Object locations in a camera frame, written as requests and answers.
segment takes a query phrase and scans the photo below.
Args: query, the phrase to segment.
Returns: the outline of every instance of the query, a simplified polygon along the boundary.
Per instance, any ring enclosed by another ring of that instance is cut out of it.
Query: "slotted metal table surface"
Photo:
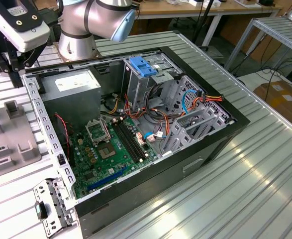
[[[97,41],[102,55],[170,46],[250,121],[216,160],[91,239],[292,238],[292,125],[196,46],[173,32]],[[49,49],[45,59],[56,54]],[[45,238],[32,187],[55,177],[26,90],[0,77],[4,100],[23,104],[43,158],[0,177],[0,239]],[[80,238],[73,228],[57,238]]]
[[[243,33],[241,39],[239,40],[238,44],[236,45],[235,49],[233,50],[231,56],[229,57],[227,63],[225,64],[226,69],[229,69],[232,65],[238,52],[242,49],[244,42],[246,41],[254,27],[257,27],[262,32],[256,37],[248,52],[251,52],[251,50],[253,50],[257,46],[259,40],[261,40],[264,33],[273,37],[274,39],[281,42],[292,50],[292,21],[288,20],[284,16],[252,19],[250,24],[247,26],[245,32]]]

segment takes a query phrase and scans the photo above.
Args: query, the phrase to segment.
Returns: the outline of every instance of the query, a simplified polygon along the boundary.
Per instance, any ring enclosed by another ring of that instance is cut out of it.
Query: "open computer tower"
[[[214,160],[249,123],[168,47],[28,69],[60,177],[34,188],[47,237],[88,238]]]

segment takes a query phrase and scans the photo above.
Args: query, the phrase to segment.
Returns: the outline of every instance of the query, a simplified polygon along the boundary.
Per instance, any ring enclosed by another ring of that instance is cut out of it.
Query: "expansion slot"
[[[92,184],[92,185],[89,185],[89,186],[87,187],[87,190],[88,190],[88,191],[89,191],[89,190],[93,190],[93,189],[95,189],[95,188],[98,188],[98,187],[100,187],[100,186],[102,186],[102,185],[104,185],[104,184],[106,184],[106,183],[108,183],[108,182],[110,182],[110,181],[112,181],[112,180],[114,180],[114,179],[120,177],[121,175],[123,175],[123,173],[124,173],[124,171],[125,171],[126,169],[127,169],[127,167],[121,169],[120,171],[118,171],[118,172],[116,172],[116,173],[114,173],[114,174],[112,174],[112,175],[110,175],[110,176],[108,176],[108,177],[106,177],[106,178],[104,178],[104,179],[102,179],[102,180],[100,180],[100,181],[98,181],[98,182]]]
[[[135,163],[146,158],[138,143],[122,122],[113,124],[112,127]]]

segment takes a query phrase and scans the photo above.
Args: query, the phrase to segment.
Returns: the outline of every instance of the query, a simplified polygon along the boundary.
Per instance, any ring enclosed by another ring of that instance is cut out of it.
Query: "blue drive bay latch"
[[[158,72],[148,64],[141,56],[130,57],[129,62],[140,73],[142,77],[156,75]]]

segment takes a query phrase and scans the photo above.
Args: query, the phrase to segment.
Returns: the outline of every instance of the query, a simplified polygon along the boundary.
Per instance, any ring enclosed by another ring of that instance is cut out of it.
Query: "motherboard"
[[[140,140],[141,133],[130,118],[120,122],[94,123],[94,127],[70,136],[74,151],[76,177],[74,190],[77,198],[144,167],[157,159],[151,145]],[[95,143],[94,138],[109,139]]]

